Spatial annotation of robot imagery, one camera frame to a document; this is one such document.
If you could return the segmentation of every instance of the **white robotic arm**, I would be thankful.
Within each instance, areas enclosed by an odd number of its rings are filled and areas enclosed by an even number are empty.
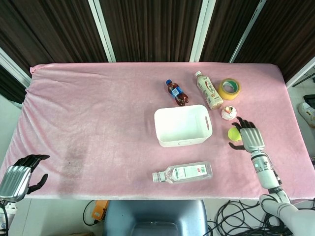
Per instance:
[[[269,194],[259,198],[262,209],[278,218],[291,230],[295,236],[315,236],[315,211],[299,210],[291,204],[289,197],[281,188],[281,180],[274,170],[268,155],[263,152],[265,147],[260,131],[252,122],[237,117],[236,126],[242,136],[243,145],[233,149],[246,150],[251,153],[252,163],[261,186],[268,189]]]

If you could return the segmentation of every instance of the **blue bottle label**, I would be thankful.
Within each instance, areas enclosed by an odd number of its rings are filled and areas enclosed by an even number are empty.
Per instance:
[[[178,94],[182,94],[182,93],[184,93],[184,92],[182,91],[182,89],[181,89],[180,87],[177,87],[177,88],[175,88],[175,89],[172,90],[172,95],[173,95],[174,98],[175,98]]]

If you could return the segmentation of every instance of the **white bottle cap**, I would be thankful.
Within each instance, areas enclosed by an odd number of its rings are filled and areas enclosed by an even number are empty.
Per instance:
[[[158,174],[156,172],[152,173],[153,183],[158,182]]]
[[[202,75],[201,71],[196,72],[196,77],[198,77],[198,75]]]

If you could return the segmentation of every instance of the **dark curtain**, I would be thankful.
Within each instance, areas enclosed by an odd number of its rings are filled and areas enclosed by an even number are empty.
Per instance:
[[[107,62],[87,0],[1,0],[0,47],[28,74],[53,62]]]
[[[287,82],[315,56],[315,2],[268,0],[235,62],[272,63]]]
[[[217,0],[200,61],[229,62],[259,0]]]
[[[22,103],[25,87],[0,65],[0,94],[6,99]]]
[[[117,61],[189,61],[201,0],[100,0]]]

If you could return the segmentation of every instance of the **white shoe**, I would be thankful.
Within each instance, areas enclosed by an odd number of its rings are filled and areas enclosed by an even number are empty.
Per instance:
[[[315,128],[315,109],[306,102],[302,102],[297,106],[297,110],[306,120],[310,127]]]

